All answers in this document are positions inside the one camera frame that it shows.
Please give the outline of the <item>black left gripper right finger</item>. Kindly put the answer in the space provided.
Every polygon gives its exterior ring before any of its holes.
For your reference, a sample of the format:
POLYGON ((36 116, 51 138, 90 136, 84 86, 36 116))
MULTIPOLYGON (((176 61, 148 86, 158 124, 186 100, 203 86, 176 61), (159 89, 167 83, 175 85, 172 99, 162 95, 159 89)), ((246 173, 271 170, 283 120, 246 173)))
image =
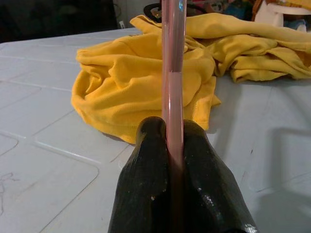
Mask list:
POLYGON ((236 179, 197 123, 184 121, 185 233, 259 233, 236 179))

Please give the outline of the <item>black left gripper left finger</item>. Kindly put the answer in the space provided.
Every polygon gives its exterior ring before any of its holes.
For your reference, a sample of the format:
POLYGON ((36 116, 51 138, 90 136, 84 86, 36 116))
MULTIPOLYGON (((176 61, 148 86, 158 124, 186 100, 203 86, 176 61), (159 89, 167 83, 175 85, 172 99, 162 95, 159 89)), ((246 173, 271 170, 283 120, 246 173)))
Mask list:
POLYGON ((108 233, 167 233, 169 224, 166 124, 152 116, 140 123, 135 148, 119 175, 108 233))

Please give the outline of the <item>yellow shirt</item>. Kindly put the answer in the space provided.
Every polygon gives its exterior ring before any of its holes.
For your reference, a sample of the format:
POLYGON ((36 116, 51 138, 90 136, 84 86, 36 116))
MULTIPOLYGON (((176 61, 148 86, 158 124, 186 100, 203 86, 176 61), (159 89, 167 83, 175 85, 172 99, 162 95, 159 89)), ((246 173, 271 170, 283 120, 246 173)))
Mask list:
MULTIPOLYGON (((81 71, 71 104, 85 123, 134 144, 138 126, 161 116, 161 24, 137 16, 140 30, 77 51, 81 71)), ((209 128, 216 79, 269 81, 282 76, 311 78, 311 33, 210 13, 186 20, 183 117, 209 128)))

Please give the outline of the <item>light blue folding table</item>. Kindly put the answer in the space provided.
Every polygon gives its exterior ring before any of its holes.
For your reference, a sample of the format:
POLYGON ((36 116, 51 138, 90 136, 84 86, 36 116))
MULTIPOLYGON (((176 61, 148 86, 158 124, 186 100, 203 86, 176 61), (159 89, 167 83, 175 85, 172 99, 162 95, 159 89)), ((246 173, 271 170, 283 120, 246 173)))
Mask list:
MULTIPOLYGON (((134 28, 0 44, 0 233, 106 233, 133 146, 85 124, 79 48, 134 28)), ((311 80, 217 79, 207 136, 261 233, 311 233, 311 80)))

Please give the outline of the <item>white high chair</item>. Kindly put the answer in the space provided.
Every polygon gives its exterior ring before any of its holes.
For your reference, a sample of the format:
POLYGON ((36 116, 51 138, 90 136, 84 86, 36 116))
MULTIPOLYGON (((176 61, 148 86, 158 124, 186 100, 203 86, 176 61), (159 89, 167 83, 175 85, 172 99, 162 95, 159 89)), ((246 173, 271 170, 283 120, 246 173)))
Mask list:
POLYGON ((252 21, 275 23, 283 15, 311 15, 311 0, 254 0, 252 21))

